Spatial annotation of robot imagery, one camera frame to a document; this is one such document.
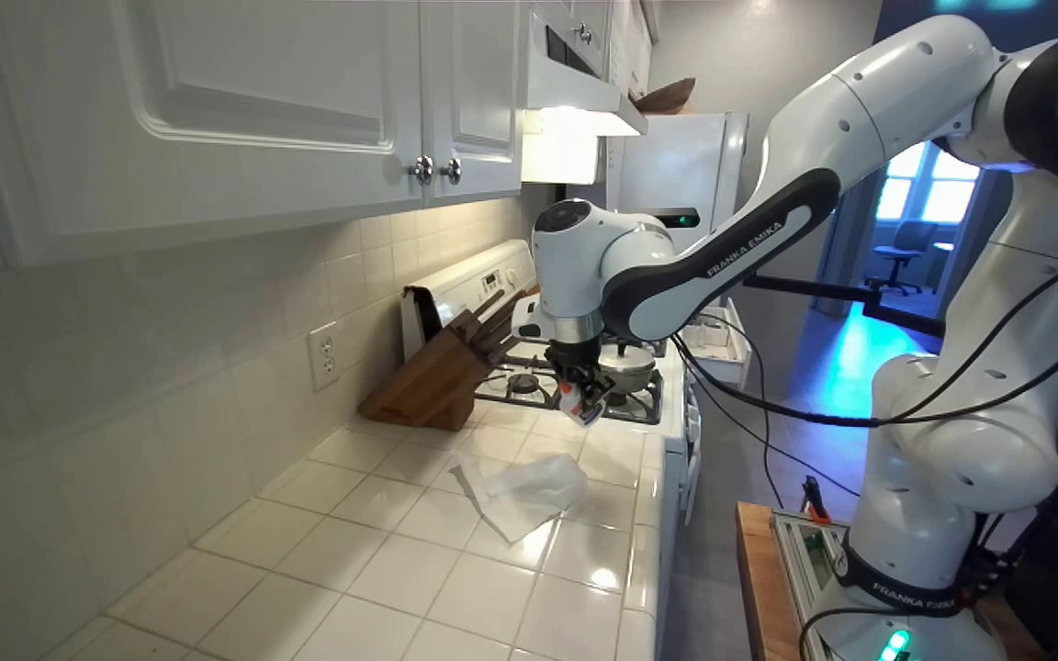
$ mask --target knife block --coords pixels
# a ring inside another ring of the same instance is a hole
[[[402,364],[358,412],[397,428],[461,431],[485,378],[488,364],[448,326]]]

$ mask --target white tile countertop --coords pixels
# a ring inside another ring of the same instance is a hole
[[[354,422],[55,658],[649,661],[665,434],[485,402],[461,434]],[[588,500],[507,545],[461,451],[485,476],[572,455]]]

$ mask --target cabinet knob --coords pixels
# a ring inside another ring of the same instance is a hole
[[[453,181],[453,184],[461,184],[461,178],[464,178],[464,161],[453,159],[448,166],[441,166],[441,178]]]
[[[408,178],[426,184],[433,178],[433,159],[422,155],[418,161],[408,166]]]

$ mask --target window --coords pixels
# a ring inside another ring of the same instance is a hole
[[[974,198],[974,184],[974,166],[938,150],[932,144],[914,144],[891,161],[875,218],[960,223]]]

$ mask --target electrical outlet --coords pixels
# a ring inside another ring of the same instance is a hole
[[[319,324],[310,330],[310,375],[313,389],[327,389],[342,378],[342,351],[337,351],[342,324]]]

